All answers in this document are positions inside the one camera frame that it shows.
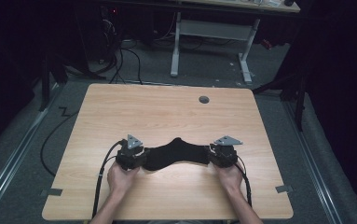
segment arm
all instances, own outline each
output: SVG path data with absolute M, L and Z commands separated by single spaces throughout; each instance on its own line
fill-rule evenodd
M 125 171 L 114 162 L 108 171 L 108 184 L 110 192 L 103 206 L 91 221 L 92 224 L 112 223 L 116 210 L 132 186 L 135 175 L 140 168 Z
M 218 173 L 219 180 L 227 193 L 236 215 L 241 224 L 263 223 L 253 208 L 245 201 L 241 193 L 240 186 L 242 182 L 242 175 L 237 167 L 230 166 L 227 168 L 220 168 L 214 166 Z

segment table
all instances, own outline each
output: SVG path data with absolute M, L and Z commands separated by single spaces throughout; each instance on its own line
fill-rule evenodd
M 201 103 L 200 96 L 210 102 Z M 293 215 L 287 193 L 275 189 L 283 185 L 281 174 L 250 90 L 92 84 L 52 185 L 62 194 L 48 196 L 43 218 L 91 219 L 103 158 L 128 134 L 145 147 L 163 146 L 175 137 L 196 145 L 208 145 L 224 135 L 239 139 L 243 145 L 235 149 L 245 162 L 256 213 L 261 218 Z M 99 208 L 108 189 L 104 177 Z M 245 184 L 241 190 L 245 195 Z M 142 169 L 117 212 L 117 219 L 233 218 L 213 166 L 187 162 L 153 173 Z
M 287 7 L 282 0 L 272 0 L 269 1 L 269 4 L 268 1 L 264 1 L 265 3 L 260 5 L 255 4 L 253 1 L 242 0 L 180 0 L 179 2 L 192 4 L 201 3 L 222 7 L 250 8 L 278 12 L 300 12 L 300 8 L 296 3 L 294 3 L 290 7 Z M 178 12 L 175 25 L 175 43 L 174 50 L 172 53 L 172 70 L 170 72 L 171 76 L 178 76 L 180 57 L 180 35 L 197 35 L 204 37 L 216 37 L 245 41 L 246 44 L 242 49 L 242 53 L 239 53 L 239 62 L 244 82 L 246 84 L 252 84 L 251 73 L 246 60 L 250 52 L 251 45 L 253 44 L 259 22 L 260 19 L 255 19 L 253 25 L 237 25 L 219 22 L 181 20 L 181 12 Z

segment tape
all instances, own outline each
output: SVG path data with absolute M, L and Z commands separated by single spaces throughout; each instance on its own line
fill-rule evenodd
M 278 187 L 276 187 L 276 190 L 278 193 L 282 193 L 282 192 L 290 193 L 290 192 L 294 191 L 294 189 L 290 185 L 278 186 Z
M 40 196 L 43 196 L 43 197 L 46 197 L 48 195 L 61 196 L 62 189 L 43 189 L 40 193 Z

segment cable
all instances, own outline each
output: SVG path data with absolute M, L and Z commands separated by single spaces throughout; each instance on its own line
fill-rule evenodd
M 47 141 L 49 140 L 49 138 L 60 128 L 60 126 L 62 126 L 64 124 L 65 121 L 67 121 L 68 119 L 72 118 L 74 115 L 76 115 L 77 113 L 79 113 L 79 110 L 76 111 L 74 114 L 70 115 L 69 117 L 67 117 L 66 119 L 64 119 L 62 122 L 60 122 L 53 130 L 52 132 L 48 135 L 48 137 L 45 139 L 44 143 L 42 144 L 41 147 L 41 153 L 40 153 L 40 158 L 41 158 L 41 163 L 44 166 L 45 170 L 48 171 L 48 173 L 52 176 L 56 176 L 55 173 L 53 173 L 45 164 L 44 161 L 44 149 L 45 149 L 45 145 L 47 144 Z
M 141 72 L 141 61 L 140 61 L 140 57 L 138 57 L 138 54 L 136 54 L 134 51 L 130 50 L 130 49 L 124 49 L 128 52 L 131 52 L 132 54 L 135 55 L 135 57 L 137 57 L 137 60 L 138 60 L 138 73 L 137 73 L 137 77 L 138 77 L 138 80 L 140 81 L 140 84 L 143 85 L 143 82 L 141 81 L 141 77 L 140 77 L 140 72 Z
M 109 148 L 108 153 L 105 155 L 105 158 L 103 160 L 102 167 L 100 168 L 99 177 L 97 179 L 96 192 L 95 192 L 95 196 L 94 196 L 93 214 L 91 217 L 95 217 L 97 214 L 97 207 L 99 205 L 99 198 L 100 198 L 100 188 L 102 186 L 102 181 L 103 181 L 104 167 L 109 160 L 114 158 L 114 157 L 111 157 L 111 158 L 108 158 L 108 157 L 109 157 L 109 154 L 111 154 L 112 150 L 114 150 L 114 148 L 117 145 L 122 145 L 122 141 L 116 142 L 113 146 L 111 146 L 111 148 Z
M 204 43 L 204 38 L 203 37 L 200 37 L 199 38 L 199 41 L 200 41 L 200 43 L 197 45 L 197 46 L 195 46 L 194 48 L 186 48 L 186 47 L 184 47 L 183 45 L 181 45 L 181 42 L 180 42 L 180 48 L 182 48 L 182 49 L 188 49 L 188 50 L 195 50 L 195 49 L 198 49 L 198 48 L 200 48 L 202 45 L 203 45 L 203 43 Z
M 174 40 L 169 40 L 171 37 L 173 37 L 173 36 L 170 36 L 169 38 L 164 38 L 164 39 L 162 39 L 162 40 L 155 41 L 154 43 L 155 43 L 156 45 L 159 45 L 159 46 L 162 46 L 162 47 L 171 46 L 171 45 L 174 44 Z M 160 44 L 160 43 L 158 43 L 158 42 L 169 42 L 169 44 Z
M 217 45 L 217 46 L 224 46 L 224 45 L 234 44 L 234 43 L 238 42 L 238 40 L 229 39 L 229 40 L 225 40 L 225 42 L 223 42 L 223 43 L 218 43 L 218 42 L 212 41 L 210 39 L 214 39 L 214 38 L 206 38 L 204 40 L 204 42 L 207 44 L 212 44 L 212 45 Z
M 116 76 L 119 76 L 119 71 L 122 68 L 123 65 L 123 53 L 122 53 L 122 48 L 119 48 L 119 52 L 120 52 L 120 65 L 119 68 L 117 68 L 117 71 L 114 73 L 114 75 L 112 76 L 111 80 L 109 81 L 109 84 L 111 84 Z
M 244 167 L 244 170 L 242 170 L 237 163 L 235 163 L 234 165 L 237 167 L 237 169 L 240 170 L 241 174 L 242 174 L 242 178 L 244 179 L 244 182 L 245 182 L 245 186 L 247 188 L 247 201 L 248 201 L 248 204 L 252 207 L 252 199 L 251 199 L 251 186 L 250 186 L 250 181 L 248 179 L 248 176 L 247 176 L 247 171 L 246 171 L 246 168 L 245 168 L 245 164 L 244 162 L 242 161 L 242 159 L 239 157 L 243 167 Z
M 172 31 L 172 27 L 173 27 L 174 22 L 175 22 L 175 16 L 176 16 L 176 14 L 177 14 L 177 13 L 174 12 L 174 14 L 172 15 L 172 24 L 170 25 L 169 31 L 168 31 L 164 36 L 162 36 L 161 38 L 155 39 L 155 41 L 164 40 L 164 39 L 168 39 L 168 38 L 171 38 L 171 37 L 175 36 L 175 35 L 170 35 L 170 36 L 167 36 L 167 35 Z

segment round hole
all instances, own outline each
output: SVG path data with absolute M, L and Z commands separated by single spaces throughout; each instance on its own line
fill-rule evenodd
M 200 96 L 199 97 L 199 101 L 202 103 L 202 104 L 208 104 L 210 102 L 210 98 L 208 98 L 207 96 Z

